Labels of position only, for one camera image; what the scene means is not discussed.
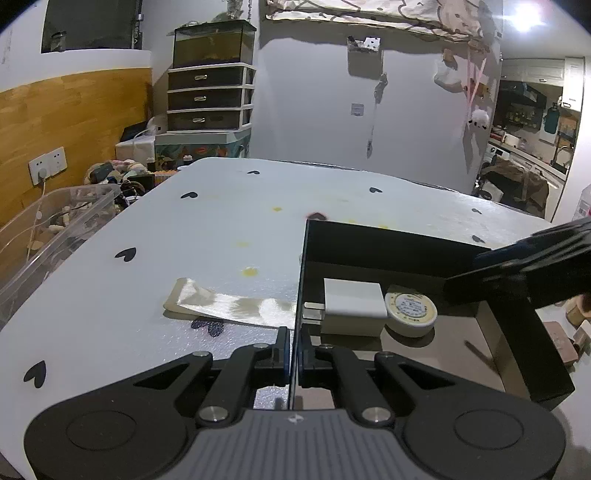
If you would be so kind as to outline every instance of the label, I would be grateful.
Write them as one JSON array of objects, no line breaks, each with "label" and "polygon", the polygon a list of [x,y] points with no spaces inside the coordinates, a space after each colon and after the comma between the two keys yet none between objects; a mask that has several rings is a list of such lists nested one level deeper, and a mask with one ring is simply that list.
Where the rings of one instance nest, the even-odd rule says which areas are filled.
[{"label": "label", "polygon": [[421,297],[409,293],[403,293],[394,301],[396,308],[413,322],[417,322],[427,314],[427,306],[422,302]]}]

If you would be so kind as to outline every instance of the cardboard box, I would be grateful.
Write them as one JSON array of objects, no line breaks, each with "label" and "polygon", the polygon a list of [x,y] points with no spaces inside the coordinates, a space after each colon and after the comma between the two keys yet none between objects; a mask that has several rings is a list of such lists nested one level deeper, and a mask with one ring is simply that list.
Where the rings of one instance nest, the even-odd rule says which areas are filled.
[{"label": "cardboard box", "polygon": [[[320,336],[320,325],[316,325],[313,343],[347,346],[363,359],[392,351],[552,409],[574,391],[574,385],[529,301],[499,296],[452,307],[443,294],[446,279],[471,270],[474,257],[487,250],[413,233],[309,220],[295,341],[304,302],[324,303],[325,278],[379,283],[384,294],[391,284],[413,288],[429,296],[439,312],[434,330],[426,337],[402,337],[387,327],[380,338]],[[308,392],[296,387],[293,394],[302,397],[298,403],[303,401],[304,408],[319,403],[332,407],[319,400],[317,389]]]}]

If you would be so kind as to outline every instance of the tape roll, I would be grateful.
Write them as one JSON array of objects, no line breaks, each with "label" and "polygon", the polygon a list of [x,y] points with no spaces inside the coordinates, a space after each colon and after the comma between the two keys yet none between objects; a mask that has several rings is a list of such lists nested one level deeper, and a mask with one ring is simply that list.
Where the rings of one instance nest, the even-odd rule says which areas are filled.
[{"label": "tape roll", "polygon": [[384,300],[388,311],[386,324],[396,333],[410,338],[428,334],[437,320],[437,307],[418,292],[388,292]]}]

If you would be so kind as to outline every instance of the wall outlet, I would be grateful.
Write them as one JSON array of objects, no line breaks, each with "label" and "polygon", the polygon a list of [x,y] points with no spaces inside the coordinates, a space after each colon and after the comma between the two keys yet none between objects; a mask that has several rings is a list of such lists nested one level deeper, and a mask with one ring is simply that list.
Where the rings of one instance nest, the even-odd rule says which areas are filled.
[{"label": "wall outlet", "polygon": [[45,157],[47,159],[46,161],[49,162],[49,171],[52,177],[64,171],[68,166],[64,147],[56,148],[53,152],[46,153]]},{"label": "wall outlet", "polygon": [[42,169],[45,169],[47,171],[46,178],[50,176],[49,161],[46,155],[47,154],[40,155],[35,160],[31,160],[29,162],[29,172],[31,173],[31,180],[33,181],[33,185],[39,184],[39,172]]},{"label": "wall outlet", "polygon": [[29,172],[33,185],[39,183],[39,172],[42,169],[47,170],[46,178],[53,177],[67,168],[66,152],[64,147],[40,155],[35,160],[29,162]]}]

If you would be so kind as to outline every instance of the power cord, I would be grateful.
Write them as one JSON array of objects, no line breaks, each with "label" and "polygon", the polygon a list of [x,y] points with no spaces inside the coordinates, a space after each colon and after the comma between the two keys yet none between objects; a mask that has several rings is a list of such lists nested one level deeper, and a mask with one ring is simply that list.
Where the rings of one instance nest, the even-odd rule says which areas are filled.
[{"label": "power cord", "polygon": [[[39,198],[39,200],[42,200],[43,197],[45,196],[45,187],[47,185],[47,177],[49,177],[47,169],[42,168],[41,170],[39,170],[39,181],[43,182],[43,190],[41,191],[41,197]],[[37,224],[37,220],[40,220],[39,217],[39,211],[41,210],[41,204],[43,202],[39,201],[39,205],[37,205],[37,211],[35,212],[35,218],[33,220],[33,227],[31,228],[31,236],[29,237],[29,244],[27,246],[27,259],[25,260],[25,263],[29,262],[29,257],[31,256],[31,247],[33,246],[33,235],[35,234],[35,226]]]}]

